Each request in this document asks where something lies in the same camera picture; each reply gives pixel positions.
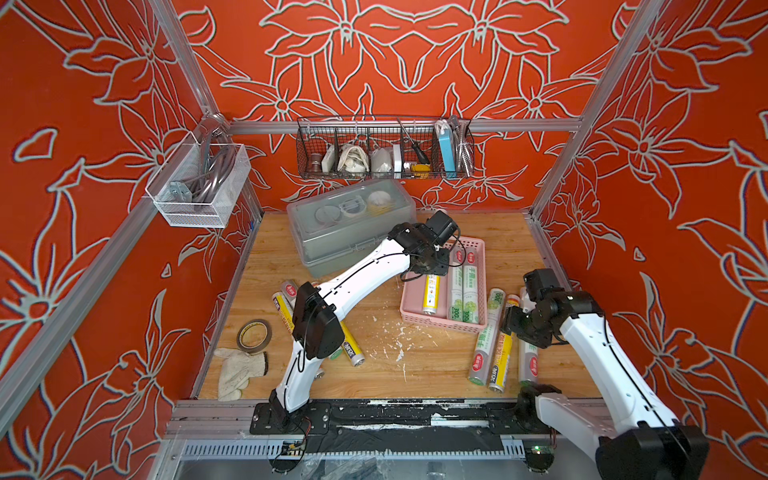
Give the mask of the pink plastic basket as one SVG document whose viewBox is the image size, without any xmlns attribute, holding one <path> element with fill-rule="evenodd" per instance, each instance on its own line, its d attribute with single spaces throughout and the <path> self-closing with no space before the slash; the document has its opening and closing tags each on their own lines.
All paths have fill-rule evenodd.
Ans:
<svg viewBox="0 0 768 480">
<path fill-rule="evenodd" d="M 400 314 L 405 322 L 443 328 L 463 332 L 471 335 L 478 335 L 487 324 L 487 294 L 488 285 L 486 282 L 486 242 L 483 239 L 475 237 L 462 237 L 463 245 L 468 249 L 474 249 L 476 252 L 475 260 L 478 270 L 478 324 L 472 324 L 462 321 L 454 321 L 448 318 L 449 313 L 449 291 L 451 277 L 443 276 L 440 281 L 437 313 L 428 315 L 423 312 L 423 299 L 426 285 L 426 278 L 420 277 L 412 282 L 407 282 L 403 286 L 402 298 L 400 301 Z"/>
</svg>

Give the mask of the long yellow wrap roll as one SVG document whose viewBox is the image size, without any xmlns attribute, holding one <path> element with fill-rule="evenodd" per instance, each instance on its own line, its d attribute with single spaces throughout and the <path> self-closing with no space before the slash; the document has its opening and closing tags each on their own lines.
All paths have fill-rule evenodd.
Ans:
<svg viewBox="0 0 768 480">
<path fill-rule="evenodd" d="M 509 294 L 506 297 L 504 310 L 499 322 L 499 332 L 489 377 L 489 389 L 499 394 L 503 393 L 506 388 L 514 343 L 512 331 L 508 326 L 507 314 L 512 307 L 519 306 L 520 297 L 516 294 Z"/>
</svg>

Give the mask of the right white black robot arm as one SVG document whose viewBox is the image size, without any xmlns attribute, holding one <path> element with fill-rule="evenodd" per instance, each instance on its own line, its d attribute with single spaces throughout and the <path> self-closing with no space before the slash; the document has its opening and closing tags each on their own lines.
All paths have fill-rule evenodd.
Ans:
<svg viewBox="0 0 768 480">
<path fill-rule="evenodd" d="M 537 348 L 567 343 L 578 354 L 610 415 L 601 421 L 551 385 L 521 388 L 515 417 L 547 426 L 595 462 L 603 479 L 697 479 L 710 446 L 681 423 L 621 348 L 603 309 L 584 291 L 563 288 L 550 269 L 524 276 L 526 303 L 509 308 L 502 332 Z"/>
</svg>

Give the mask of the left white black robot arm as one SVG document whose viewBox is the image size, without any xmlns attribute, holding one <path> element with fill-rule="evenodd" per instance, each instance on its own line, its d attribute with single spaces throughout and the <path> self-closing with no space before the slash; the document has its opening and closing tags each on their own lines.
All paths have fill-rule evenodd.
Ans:
<svg viewBox="0 0 768 480">
<path fill-rule="evenodd" d="M 345 340 L 343 322 L 354 307 L 393 277 L 446 275 L 451 250 L 460 243 L 459 231 L 457 222 L 443 211 L 424 223 L 397 224 L 371 253 L 337 277 L 318 286 L 306 282 L 299 287 L 291 357 L 269 397 L 281 424 L 288 424 L 308 404 L 323 361 Z"/>
</svg>

